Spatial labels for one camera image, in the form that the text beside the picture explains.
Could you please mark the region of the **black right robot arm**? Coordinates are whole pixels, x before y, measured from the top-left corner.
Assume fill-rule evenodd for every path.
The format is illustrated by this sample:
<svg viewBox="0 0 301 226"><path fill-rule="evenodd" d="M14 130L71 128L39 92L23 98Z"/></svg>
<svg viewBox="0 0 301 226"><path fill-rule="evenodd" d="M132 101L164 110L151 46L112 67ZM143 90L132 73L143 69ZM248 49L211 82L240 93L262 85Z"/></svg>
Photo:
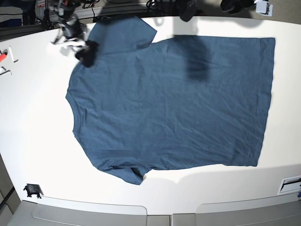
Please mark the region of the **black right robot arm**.
<svg viewBox="0 0 301 226"><path fill-rule="evenodd" d="M72 50L85 67L92 66L98 44L87 39L87 26L79 21L75 9L82 4L93 3L93 0L51 0L48 7L58 17L59 26L51 44L67 51Z"/></svg>

